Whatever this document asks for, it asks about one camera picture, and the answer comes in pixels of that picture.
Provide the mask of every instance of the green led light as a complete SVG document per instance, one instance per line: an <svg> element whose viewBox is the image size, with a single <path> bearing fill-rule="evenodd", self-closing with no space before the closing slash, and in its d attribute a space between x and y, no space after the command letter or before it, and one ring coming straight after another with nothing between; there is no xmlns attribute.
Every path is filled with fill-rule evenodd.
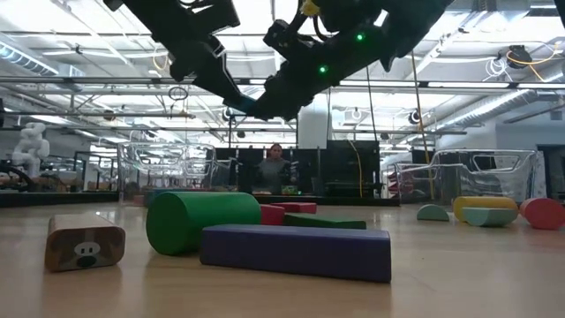
<svg viewBox="0 0 565 318"><path fill-rule="evenodd" d="M318 73L320 74L325 74L328 72L328 67L325 65L320 66L320 68L318 69Z"/></svg>

